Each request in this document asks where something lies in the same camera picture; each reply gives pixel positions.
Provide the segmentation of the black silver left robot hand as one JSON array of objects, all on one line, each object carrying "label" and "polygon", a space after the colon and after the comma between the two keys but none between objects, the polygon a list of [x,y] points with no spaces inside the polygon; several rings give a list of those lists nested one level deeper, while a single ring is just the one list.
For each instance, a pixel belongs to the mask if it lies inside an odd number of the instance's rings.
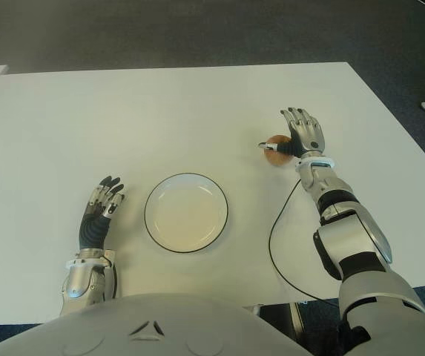
[{"label": "black silver left robot hand", "polygon": [[107,176],[94,188],[79,226],[79,248],[103,249],[113,216],[125,195],[119,177]]}]

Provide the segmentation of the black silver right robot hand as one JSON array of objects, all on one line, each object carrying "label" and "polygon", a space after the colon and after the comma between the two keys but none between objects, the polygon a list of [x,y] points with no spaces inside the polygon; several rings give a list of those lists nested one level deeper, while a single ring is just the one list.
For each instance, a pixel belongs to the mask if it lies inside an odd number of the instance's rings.
[{"label": "black silver right robot hand", "polygon": [[302,108],[282,109],[280,113],[288,125],[291,139],[281,143],[261,142],[258,147],[298,158],[322,156],[325,139],[318,120]]}]

